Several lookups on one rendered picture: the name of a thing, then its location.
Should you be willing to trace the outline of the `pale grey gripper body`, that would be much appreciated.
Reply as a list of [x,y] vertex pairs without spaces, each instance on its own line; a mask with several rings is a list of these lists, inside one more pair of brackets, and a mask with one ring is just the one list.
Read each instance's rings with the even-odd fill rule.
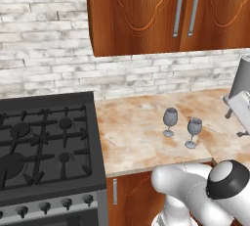
[[231,98],[225,95],[223,100],[232,109],[232,113],[244,129],[250,132],[250,94],[247,91],[241,91]]

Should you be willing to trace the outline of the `clear grey wine glass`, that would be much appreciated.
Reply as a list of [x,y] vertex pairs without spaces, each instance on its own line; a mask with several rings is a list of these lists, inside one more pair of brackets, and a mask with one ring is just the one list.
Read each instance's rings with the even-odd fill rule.
[[187,131],[191,135],[190,140],[185,142],[185,146],[188,149],[194,149],[196,147],[193,137],[198,135],[202,130],[202,120],[198,117],[193,117],[187,125]]
[[167,129],[163,131],[165,137],[172,137],[174,132],[171,127],[175,126],[178,122],[178,112],[175,108],[168,108],[163,115],[163,122]]

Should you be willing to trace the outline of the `brown wooden base cupboard door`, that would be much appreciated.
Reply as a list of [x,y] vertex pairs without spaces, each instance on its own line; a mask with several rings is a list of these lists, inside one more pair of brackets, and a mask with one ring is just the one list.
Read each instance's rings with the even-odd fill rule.
[[[150,226],[164,206],[164,196],[151,185],[151,172],[106,179],[109,226]],[[113,204],[113,183],[117,179],[117,205]]]

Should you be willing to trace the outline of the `black gas stove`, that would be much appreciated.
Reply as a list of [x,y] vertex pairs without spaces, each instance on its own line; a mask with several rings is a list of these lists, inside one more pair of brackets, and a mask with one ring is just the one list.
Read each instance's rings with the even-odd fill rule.
[[[70,209],[63,199],[72,199]],[[22,205],[25,218],[16,212]],[[108,226],[92,92],[0,100],[0,210],[0,226]]]

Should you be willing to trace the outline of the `brown wooden wall cupboard door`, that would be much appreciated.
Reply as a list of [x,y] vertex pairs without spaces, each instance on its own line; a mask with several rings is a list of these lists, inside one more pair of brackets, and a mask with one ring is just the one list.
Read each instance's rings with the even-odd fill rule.
[[87,0],[93,54],[107,57],[177,52],[186,0],[174,38],[176,7],[177,0]]
[[250,48],[250,0],[199,0],[193,35],[188,28],[193,0],[187,0],[180,50]]

